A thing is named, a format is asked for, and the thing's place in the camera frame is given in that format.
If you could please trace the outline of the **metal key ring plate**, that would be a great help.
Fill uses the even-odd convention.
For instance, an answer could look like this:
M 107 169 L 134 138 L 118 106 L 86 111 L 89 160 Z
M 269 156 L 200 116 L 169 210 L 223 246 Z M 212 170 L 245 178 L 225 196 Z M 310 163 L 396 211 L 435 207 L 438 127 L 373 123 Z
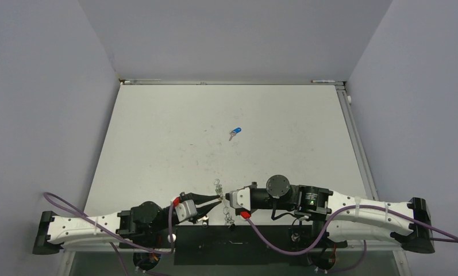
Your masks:
M 225 226 L 228 227 L 231 231 L 235 229 L 236 225 L 232 215 L 230 214 L 229 205 L 225 199 L 225 194 L 223 192 L 223 187 L 219 179 L 215 179 L 213 182 L 215 193 L 218 195 L 220 202 L 223 204 L 223 214 Z

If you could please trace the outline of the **blue tagged key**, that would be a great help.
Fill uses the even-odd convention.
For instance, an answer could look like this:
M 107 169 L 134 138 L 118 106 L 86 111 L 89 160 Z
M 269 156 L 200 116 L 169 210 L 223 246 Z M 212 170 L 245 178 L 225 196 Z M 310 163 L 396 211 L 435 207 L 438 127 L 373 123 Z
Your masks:
M 241 128 L 235 128 L 229 132 L 229 141 L 231 141 L 237 134 L 241 132 Z

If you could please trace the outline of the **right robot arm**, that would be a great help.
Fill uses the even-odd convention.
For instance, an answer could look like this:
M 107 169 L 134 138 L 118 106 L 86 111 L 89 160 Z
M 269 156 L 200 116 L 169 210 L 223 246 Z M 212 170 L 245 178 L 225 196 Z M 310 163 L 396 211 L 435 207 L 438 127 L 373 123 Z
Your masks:
M 341 194 L 334 190 L 292 185 L 283 175 L 270 177 L 264 188 L 254 182 L 224 195 L 238 216 L 257 210 L 288 212 L 316 223 L 310 230 L 317 246 L 328 242 L 373 240 L 400 245 L 405 251 L 435 252 L 426 201 L 413 197 L 405 202 L 384 202 Z

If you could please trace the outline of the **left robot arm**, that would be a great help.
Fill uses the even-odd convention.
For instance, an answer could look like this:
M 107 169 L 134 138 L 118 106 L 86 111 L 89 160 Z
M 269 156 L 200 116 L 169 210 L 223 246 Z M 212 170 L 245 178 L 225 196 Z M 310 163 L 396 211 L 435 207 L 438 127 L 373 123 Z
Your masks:
M 44 198 L 52 205 L 70 213 L 63 217 L 53 211 L 41 214 L 32 253 L 52 255 L 62 249 L 80 244 L 119 242 L 155 254 L 171 254 L 175 249 L 175 226 L 196 224 L 207 218 L 222 199 L 218 195 L 181 193 L 162 208 L 145 201 L 128 210 L 111 214 L 88 216 L 66 200 L 46 192 Z

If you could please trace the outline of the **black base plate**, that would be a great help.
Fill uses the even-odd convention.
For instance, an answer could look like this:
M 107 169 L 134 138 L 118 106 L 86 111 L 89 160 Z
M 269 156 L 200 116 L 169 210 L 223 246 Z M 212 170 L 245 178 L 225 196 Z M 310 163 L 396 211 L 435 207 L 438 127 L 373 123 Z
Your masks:
M 261 225 L 258 230 L 273 245 L 285 251 L 308 248 L 317 237 L 310 225 Z M 308 253 L 288 256 L 266 245 L 250 226 L 177 226 L 174 228 L 174 265 L 272 265 L 308 266 L 317 258 L 327 259 L 345 241 L 331 241 L 326 233 Z

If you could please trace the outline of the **aluminium frame rail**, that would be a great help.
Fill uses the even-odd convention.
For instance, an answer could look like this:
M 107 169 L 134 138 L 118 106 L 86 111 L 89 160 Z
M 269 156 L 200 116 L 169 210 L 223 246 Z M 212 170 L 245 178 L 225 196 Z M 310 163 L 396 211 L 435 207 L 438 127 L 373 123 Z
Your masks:
M 330 238 L 337 242 L 346 238 L 359 241 L 366 240 L 371 244 L 373 250 L 401 251 L 400 243 L 393 239 L 390 233 L 393 229 L 399 228 L 399 222 L 402 220 L 387 213 L 387 211 L 393 207 L 401 210 L 405 207 L 405 204 L 403 202 L 400 204 L 388 204 L 379 201 L 370 167 L 351 112 L 348 95 L 343 86 L 331 85 L 330 87 L 336 91 L 366 191 L 365 198 L 341 194 L 338 191 L 335 191 L 329 198 L 330 207 L 333 209 L 332 213 L 328 215 L 332 219 L 328 229 Z

